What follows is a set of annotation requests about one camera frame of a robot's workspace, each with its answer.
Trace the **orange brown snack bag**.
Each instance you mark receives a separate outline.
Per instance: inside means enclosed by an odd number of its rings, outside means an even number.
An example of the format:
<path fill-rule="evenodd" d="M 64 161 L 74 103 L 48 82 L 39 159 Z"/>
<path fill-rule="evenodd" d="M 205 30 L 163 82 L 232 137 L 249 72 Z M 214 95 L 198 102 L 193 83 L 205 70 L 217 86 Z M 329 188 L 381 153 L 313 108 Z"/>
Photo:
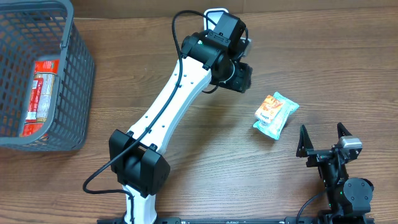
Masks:
<path fill-rule="evenodd" d="M 53 90 L 53 83 L 55 80 L 54 73 L 38 72 L 35 78 L 42 78 L 43 85 L 40 92 L 40 100 L 37 108 L 36 120 L 38 123 L 44 123 L 49 115 L 49 108 Z"/>

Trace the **red snack packet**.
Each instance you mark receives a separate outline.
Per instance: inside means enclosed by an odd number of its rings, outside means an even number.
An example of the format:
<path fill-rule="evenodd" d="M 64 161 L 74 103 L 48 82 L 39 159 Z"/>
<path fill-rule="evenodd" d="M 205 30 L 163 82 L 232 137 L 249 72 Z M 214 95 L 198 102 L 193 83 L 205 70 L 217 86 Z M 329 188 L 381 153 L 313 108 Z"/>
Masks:
<path fill-rule="evenodd" d="M 36 133 L 44 123 L 38 123 L 36 120 L 37 108 L 40 100 L 40 92 L 42 90 L 43 79 L 35 78 L 38 72 L 54 73 L 55 76 L 58 72 L 59 59 L 56 60 L 42 60 L 36 61 L 34 64 L 34 79 L 32 81 L 32 89 L 29 97 L 29 104 L 24 121 L 24 127 L 20 137 L 30 136 Z"/>

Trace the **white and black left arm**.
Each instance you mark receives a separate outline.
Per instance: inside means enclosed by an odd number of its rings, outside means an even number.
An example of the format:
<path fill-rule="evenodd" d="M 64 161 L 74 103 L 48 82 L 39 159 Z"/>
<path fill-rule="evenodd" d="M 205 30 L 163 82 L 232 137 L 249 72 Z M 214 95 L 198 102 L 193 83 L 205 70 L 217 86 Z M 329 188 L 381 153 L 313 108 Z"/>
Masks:
<path fill-rule="evenodd" d="M 126 212 L 114 223 L 154 223 L 155 195 L 170 173 L 164 158 L 169 140 L 189 106 L 208 85 L 244 93 L 252 68 L 241 62 L 249 39 L 238 17 L 222 13 L 212 29 L 186 36 L 177 45 L 173 74 L 151 107 L 127 132 L 109 139 L 111 170 L 126 196 Z"/>

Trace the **teal wet wipes pack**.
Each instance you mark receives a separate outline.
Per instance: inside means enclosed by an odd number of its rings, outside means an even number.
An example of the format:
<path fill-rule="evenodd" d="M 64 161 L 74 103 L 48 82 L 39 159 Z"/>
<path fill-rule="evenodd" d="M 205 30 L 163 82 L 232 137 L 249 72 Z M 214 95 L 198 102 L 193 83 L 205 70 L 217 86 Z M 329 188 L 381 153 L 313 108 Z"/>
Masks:
<path fill-rule="evenodd" d="M 287 122 L 288 117 L 296 112 L 296 110 L 299 108 L 299 104 L 282 96 L 279 92 L 275 92 L 271 96 L 284 102 L 283 107 L 271 123 L 263 123 L 257 119 L 257 121 L 253 124 L 253 127 L 260 130 L 260 132 L 269 136 L 270 138 L 279 140 L 280 134 Z"/>

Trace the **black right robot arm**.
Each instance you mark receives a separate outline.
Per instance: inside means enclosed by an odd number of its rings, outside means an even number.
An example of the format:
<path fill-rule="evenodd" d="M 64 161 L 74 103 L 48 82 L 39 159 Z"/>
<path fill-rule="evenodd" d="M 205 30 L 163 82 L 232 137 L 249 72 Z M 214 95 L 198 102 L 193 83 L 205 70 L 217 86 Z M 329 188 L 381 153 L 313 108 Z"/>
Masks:
<path fill-rule="evenodd" d="M 366 214 L 371 211 L 374 186 L 364 178 L 350 178 L 346 164 L 357 159 L 363 149 L 359 138 L 353 136 L 342 123 L 336 125 L 338 142 L 330 149 L 316 150 L 305 126 L 300 127 L 297 157 L 306 157 L 307 167 L 316 167 L 324 190 L 308 199 L 298 211 L 295 222 L 304 223 L 301 215 L 315 199 L 326 195 L 329 209 L 320 210 L 312 223 L 373 223 Z"/>

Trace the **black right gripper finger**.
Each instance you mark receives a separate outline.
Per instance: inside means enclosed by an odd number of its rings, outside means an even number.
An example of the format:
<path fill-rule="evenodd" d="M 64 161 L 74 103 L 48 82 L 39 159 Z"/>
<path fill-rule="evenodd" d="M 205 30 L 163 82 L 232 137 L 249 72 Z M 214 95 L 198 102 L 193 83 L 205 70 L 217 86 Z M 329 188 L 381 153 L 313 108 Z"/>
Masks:
<path fill-rule="evenodd" d="M 342 123 L 338 123 L 336 125 L 337 127 L 337 132 L 338 132 L 338 138 L 344 137 L 344 136 L 351 136 L 351 133 L 345 128 L 345 126 Z"/>
<path fill-rule="evenodd" d="M 308 152 L 313 151 L 313 144 L 308 135 L 305 125 L 300 127 L 300 138 L 297 146 L 297 157 L 308 157 Z"/>

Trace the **small orange box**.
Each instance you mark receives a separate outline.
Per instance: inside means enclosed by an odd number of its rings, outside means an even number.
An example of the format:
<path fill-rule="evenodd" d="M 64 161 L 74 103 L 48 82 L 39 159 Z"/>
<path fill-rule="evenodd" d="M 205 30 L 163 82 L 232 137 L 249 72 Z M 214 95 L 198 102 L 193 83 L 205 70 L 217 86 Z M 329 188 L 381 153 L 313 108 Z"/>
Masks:
<path fill-rule="evenodd" d="M 277 116 L 283 105 L 284 102 L 268 95 L 254 115 L 259 121 L 269 124 Z"/>

